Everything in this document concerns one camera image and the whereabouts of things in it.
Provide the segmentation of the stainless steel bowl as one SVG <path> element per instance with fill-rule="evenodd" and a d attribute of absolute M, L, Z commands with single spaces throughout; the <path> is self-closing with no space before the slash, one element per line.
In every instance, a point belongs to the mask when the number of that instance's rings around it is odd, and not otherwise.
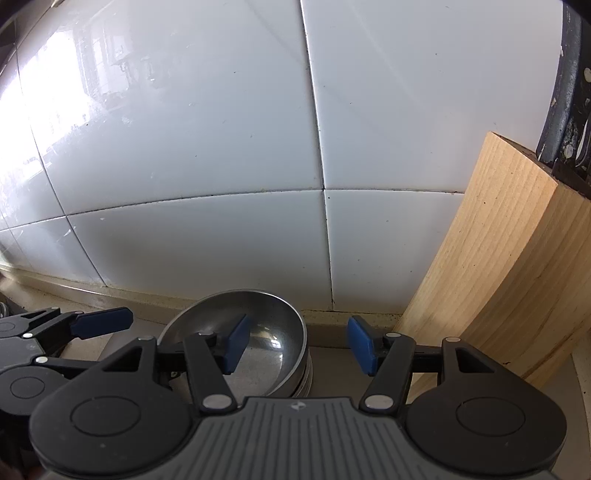
<path fill-rule="evenodd" d="M 279 296 L 256 290 L 211 295 L 169 322 L 158 343 L 173 345 L 195 332 L 213 333 L 239 314 L 250 320 L 249 345 L 235 371 L 224 377 L 236 401 L 290 398 L 304 373 L 308 331 L 300 313 Z"/>
<path fill-rule="evenodd" d="M 294 392 L 290 394 L 290 398 L 304 398 L 311 393 L 311 386 L 314 382 L 314 364 L 312 364 L 311 353 L 307 354 L 304 362 L 304 373 L 301 375 L 301 380 L 294 388 Z"/>

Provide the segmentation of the wooden knife block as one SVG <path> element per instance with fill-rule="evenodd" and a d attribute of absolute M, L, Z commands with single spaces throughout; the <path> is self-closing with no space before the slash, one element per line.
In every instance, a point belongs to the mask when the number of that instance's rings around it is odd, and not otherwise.
<path fill-rule="evenodd" d="M 424 345 L 461 338 L 543 386 L 590 329 L 589 199 L 488 133 L 396 329 Z"/>

